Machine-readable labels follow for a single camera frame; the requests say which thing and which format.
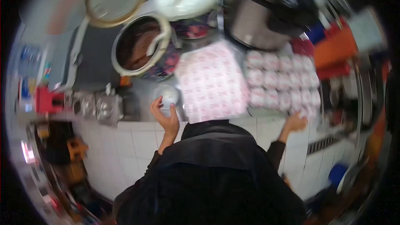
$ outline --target person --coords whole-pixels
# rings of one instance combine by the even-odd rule
[[[245,129],[228,120],[187,124],[180,142],[175,105],[170,117],[150,111],[165,130],[144,176],[119,194],[113,216],[125,224],[302,224],[303,201],[277,170],[288,135],[306,118],[288,117],[266,152]]]

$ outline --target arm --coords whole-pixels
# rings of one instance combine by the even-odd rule
[[[286,147],[287,138],[292,131],[297,131],[304,129],[307,125],[307,118],[300,118],[299,114],[296,113],[290,116],[282,131],[277,139],[277,141],[272,142],[270,148],[267,151],[267,156],[272,166],[278,171],[280,161],[282,159],[283,151]]]

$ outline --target metal container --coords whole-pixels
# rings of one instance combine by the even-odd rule
[[[159,39],[152,57],[143,67],[137,70],[124,69],[121,64],[128,58],[121,54],[121,50],[126,49],[129,45],[133,48],[135,32],[142,24],[148,22],[157,22],[163,37]],[[134,19],[118,33],[113,43],[111,60],[114,69],[121,76],[139,76],[153,81],[161,81],[172,75],[179,61],[180,53],[177,48],[180,48],[180,43],[168,20],[157,13],[150,12]]]

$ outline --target blue container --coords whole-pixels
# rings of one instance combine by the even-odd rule
[[[337,163],[333,168],[330,170],[328,179],[332,182],[332,185],[336,188],[339,186],[340,181],[344,174],[346,173],[349,167],[342,163]]]

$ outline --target white tile wall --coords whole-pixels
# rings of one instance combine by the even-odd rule
[[[277,139],[284,122],[282,118],[230,120],[249,131],[265,150]],[[180,141],[186,124],[180,123],[175,142]],[[163,128],[156,122],[120,122],[113,129],[96,122],[80,121],[73,123],[73,127],[89,146],[84,160],[89,182],[110,199],[143,176],[164,135]],[[302,199],[312,197],[329,185],[327,176],[335,163],[355,162],[363,152],[362,147],[354,148],[352,143],[341,141],[307,157],[308,143],[324,136],[317,131],[315,123],[310,123],[305,130],[292,133],[287,140],[278,173],[287,176],[293,191]]]

